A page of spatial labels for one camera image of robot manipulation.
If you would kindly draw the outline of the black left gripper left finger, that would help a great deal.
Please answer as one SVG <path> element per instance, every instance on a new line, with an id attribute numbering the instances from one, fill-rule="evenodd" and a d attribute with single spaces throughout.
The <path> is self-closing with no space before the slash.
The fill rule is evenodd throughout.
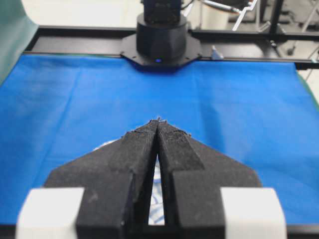
<path id="1" fill-rule="evenodd" d="M 123 239 L 147 223 L 158 121 L 51 171 L 19 213 L 19 239 Z"/>

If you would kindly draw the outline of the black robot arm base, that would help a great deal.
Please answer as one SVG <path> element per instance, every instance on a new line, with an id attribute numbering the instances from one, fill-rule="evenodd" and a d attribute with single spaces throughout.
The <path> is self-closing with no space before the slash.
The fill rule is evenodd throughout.
<path id="1" fill-rule="evenodd" d="M 144 67 L 177 68 L 202 56 L 188 32 L 181 0 L 143 0 L 136 33 L 123 38 L 120 55 Z"/>

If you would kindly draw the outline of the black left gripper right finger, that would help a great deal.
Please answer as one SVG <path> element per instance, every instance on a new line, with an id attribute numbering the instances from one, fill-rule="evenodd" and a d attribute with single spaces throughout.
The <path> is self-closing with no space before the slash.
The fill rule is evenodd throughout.
<path id="1" fill-rule="evenodd" d="M 181 238 L 286 238 L 277 194 L 252 168 L 166 122 L 157 138 L 165 221 Z"/>

